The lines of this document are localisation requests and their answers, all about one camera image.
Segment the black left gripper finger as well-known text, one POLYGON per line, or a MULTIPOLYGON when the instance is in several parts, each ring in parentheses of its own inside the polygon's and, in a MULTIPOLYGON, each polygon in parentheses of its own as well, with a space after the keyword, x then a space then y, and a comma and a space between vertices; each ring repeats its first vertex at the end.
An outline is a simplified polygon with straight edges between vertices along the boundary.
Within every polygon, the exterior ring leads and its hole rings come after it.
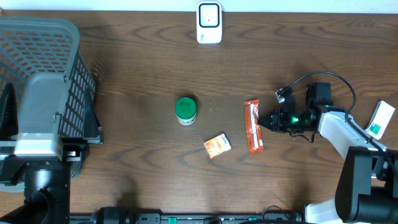
POLYGON ((1 95, 1 140, 18 134, 16 94, 12 83, 7 83, 1 95))
POLYGON ((83 139, 89 144, 102 144, 104 142, 104 132, 95 113, 89 88, 85 90, 83 114, 83 139))

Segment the red chocolate bar wrapper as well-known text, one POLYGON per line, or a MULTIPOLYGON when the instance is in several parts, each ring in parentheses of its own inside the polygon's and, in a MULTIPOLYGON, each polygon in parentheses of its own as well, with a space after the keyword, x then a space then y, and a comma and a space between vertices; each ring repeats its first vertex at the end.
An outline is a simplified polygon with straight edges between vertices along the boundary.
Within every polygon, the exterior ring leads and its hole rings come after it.
POLYGON ((262 140, 262 131, 257 123, 259 119, 259 100, 249 100, 244 102, 244 115, 246 137, 250 155, 263 151, 264 142, 262 140))

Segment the small orange snack box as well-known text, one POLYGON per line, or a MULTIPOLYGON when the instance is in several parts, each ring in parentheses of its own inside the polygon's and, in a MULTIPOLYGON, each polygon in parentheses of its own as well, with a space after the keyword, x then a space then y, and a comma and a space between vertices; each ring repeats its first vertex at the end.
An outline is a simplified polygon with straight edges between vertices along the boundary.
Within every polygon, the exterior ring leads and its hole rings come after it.
POLYGON ((204 147, 210 157, 210 159, 221 155, 224 152, 227 152, 232 149, 228 138, 225 133, 222 133, 206 142, 204 142, 204 147))

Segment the green lid white jar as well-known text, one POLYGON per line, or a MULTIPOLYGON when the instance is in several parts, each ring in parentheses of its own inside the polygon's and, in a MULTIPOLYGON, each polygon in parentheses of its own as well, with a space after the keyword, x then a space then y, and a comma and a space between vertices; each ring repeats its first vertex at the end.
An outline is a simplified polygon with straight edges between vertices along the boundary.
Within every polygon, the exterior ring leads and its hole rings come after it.
POLYGON ((177 121, 182 125, 191 125, 197 118, 197 106, 193 99, 180 98, 175 104, 177 121))

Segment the white green box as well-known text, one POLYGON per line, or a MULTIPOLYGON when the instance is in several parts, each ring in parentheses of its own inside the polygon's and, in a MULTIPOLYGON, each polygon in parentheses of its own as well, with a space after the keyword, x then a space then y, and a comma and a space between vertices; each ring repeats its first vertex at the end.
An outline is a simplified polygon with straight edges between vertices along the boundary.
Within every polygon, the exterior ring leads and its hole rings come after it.
POLYGON ((379 101, 365 131, 372 138, 380 140, 395 110, 396 109, 394 107, 392 107, 385 101, 379 101))

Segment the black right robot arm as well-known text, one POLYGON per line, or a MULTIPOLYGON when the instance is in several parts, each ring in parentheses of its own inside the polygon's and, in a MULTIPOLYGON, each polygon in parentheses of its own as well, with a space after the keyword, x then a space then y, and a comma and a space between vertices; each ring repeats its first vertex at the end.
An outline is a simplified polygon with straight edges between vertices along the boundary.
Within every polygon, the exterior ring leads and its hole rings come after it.
POLYGON ((329 83, 311 83, 306 110, 274 110, 258 120, 277 133, 311 131, 343 158, 335 197, 305 206, 307 223, 397 223, 397 151, 375 141, 344 109, 334 106, 329 83))

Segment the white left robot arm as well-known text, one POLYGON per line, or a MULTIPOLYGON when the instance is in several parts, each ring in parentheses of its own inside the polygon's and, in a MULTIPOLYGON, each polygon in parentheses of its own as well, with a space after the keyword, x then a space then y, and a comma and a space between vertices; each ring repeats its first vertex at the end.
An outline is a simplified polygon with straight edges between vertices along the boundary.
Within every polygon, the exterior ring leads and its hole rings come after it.
POLYGON ((1 98, 1 190, 23 190, 23 206, 1 217, 1 223, 68 223, 70 181, 80 172, 90 144, 103 143, 91 91, 78 109, 73 93, 60 114, 63 93, 55 86, 28 88, 16 105, 8 83, 1 98))

